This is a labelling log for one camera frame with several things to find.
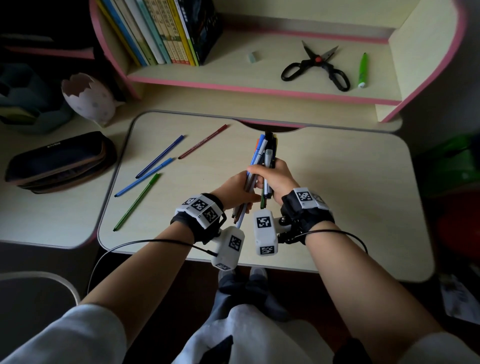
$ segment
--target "person's right hand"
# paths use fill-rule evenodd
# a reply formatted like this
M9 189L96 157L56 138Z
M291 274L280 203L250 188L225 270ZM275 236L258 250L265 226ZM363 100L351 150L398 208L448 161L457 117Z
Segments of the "person's right hand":
M275 168L267 168L259 164L249 166L247 171L257 174L257 184L255 187L264 187L264 178L274 190L273 197L277 203L282 206L282 197L289 194L294 188L300 187L295 181L284 160L275 159Z

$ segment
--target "hand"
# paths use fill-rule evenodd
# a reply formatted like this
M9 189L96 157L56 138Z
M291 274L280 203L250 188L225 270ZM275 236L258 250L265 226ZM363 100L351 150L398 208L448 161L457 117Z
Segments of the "hand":
M247 180L247 171L244 170L233 177L230 177L223 185L212 191L223 203L224 210L230 210L241 204L247 203L247 213L252 208L253 202L260 202L262 197L258 194L244 191Z
M280 206L283 205L283 196L289 194L294 188L300 187L297 181L293 179L285 161L278 158L275 160L275 168L267 168L256 164L249 166L247 170L250 173L258 174L257 188L263 188L264 178L267 179L268 184L274 190L273 197Z

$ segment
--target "pink trim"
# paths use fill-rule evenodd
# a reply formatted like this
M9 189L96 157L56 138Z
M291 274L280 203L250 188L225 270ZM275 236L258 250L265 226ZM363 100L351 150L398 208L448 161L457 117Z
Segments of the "pink trim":
M406 104L408 104L411 100L418 96L420 92L422 92L432 81L437 78L445 69L445 67L451 62L453 56L458 50L460 43L462 43L463 36L465 35L465 30L467 28L467 11L460 0L452 0L457 11L457 21L456 21L456 29L455 35L452 39L452 43L448 48L447 53L443 57L442 61L438 64L435 71L427 77L423 83L418 86L415 91L413 91L405 100L400 102L397 107L389 113L381 122L389 122L395 115L397 115L400 110L402 110Z
M272 90L268 88L204 84L200 82L155 79L155 78L148 78L148 77L142 77L142 76L135 76L133 74L129 75L128 78L135 82L142 82L147 84L206 88L211 90L222 90L222 91L248 92L251 94L267 94L267 95L275 95L275 96L311 98L314 100L338 101L338 102L346 102L349 104L380 104L380 105L396 106L400 103L400 101L397 101L397 100L386 100L381 98L316 94L314 92L284 91L284 90Z
M94 60L93 48L86 49L48 49L31 47L4 46L11 52L38 54L41 56L82 58L84 60Z
M295 129L303 129L306 128L306 125L301 125L301 124L288 124L284 122L279 122L279 121L266 121L266 120L255 120L255 119L236 119L233 118L236 121L240 122L246 122L249 124L260 124L260 125L274 125L274 126L283 126L284 128L295 128Z
M96 37L98 39L98 42L100 43L100 46L103 49L103 52L105 54L105 57L110 61L112 64L113 68L117 71L118 75L122 79L122 81L125 83L125 86L131 93L132 97L140 100L142 99L140 95L137 94L137 91L133 87L132 83L130 82L129 78L127 77L126 74L123 73L123 70L121 69L120 65L118 64L117 60L113 56L112 52L110 51L110 48L108 47L107 41L105 40L105 37L103 36L102 32L102 27L100 25L100 21L98 19L98 6L95 2L95 0L90 0L89 1L89 6L90 6L90 18L92 19L92 25L93 29L95 30Z
M367 36L343 36L339 34L302 32L302 31L296 31L296 30L275 30L275 29L267 29L267 28L260 28L260 27L242 28L242 27L229 26L228 29L236 30L240 32L256 32L256 33L279 34L284 36L301 36L301 37L308 37L308 38L344 40L344 41L350 41L350 42L388 44L388 38L374 38L374 37L367 37Z

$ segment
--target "qr code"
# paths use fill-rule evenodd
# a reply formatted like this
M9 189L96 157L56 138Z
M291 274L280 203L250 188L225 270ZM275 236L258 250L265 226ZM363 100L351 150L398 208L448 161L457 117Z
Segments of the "qr code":
M309 192L297 192L297 196L299 197L300 202L313 201L313 198L310 196Z
M207 210L205 210L203 213L202 213L203 216L205 216L205 219L207 219L207 221L211 224L212 222L214 222L218 215L216 214L215 210L213 210L213 208L210 206Z
M241 240L236 236L232 235L232 237L230 238L230 242L228 243L228 246L232 249L235 249L237 252L239 252L240 245L241 245Z
M218 263L216 267L219 267L221 270L230 270L231 268L226 266L225 264Z
M275 252L274 246L261 246L260 255L273 254Z
M182 205L189 205L195 200L195 197L190 197L187 201L185 201Z
M270 221L270 217L264 216L262 218L257 218L258 228L270 228L271 226L272 226L272 222Z
M192 207L198 211L202 211L207 206L208 206L208 203L203 202L202 200L197 200L192 204Z
M321 204L324 204L324 203L325 203L325 201L322 200L322 198L321 198L319 195L317 195L317 194L312 194L312 195L313 195L313 198L314 198L315 200L317 200L318 202L320 202Z

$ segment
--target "person's left hand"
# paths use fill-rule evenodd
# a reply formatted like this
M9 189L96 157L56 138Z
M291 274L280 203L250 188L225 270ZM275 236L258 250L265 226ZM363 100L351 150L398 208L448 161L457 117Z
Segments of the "person's left hand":
M224 210L230 210L238 205L247 203L247 213L249 213L253 202L260 202L262 197L259 194L243 190L246 180L247 171L244 170L230 177L223 185L212 191L211 194L214 194L222 201Z

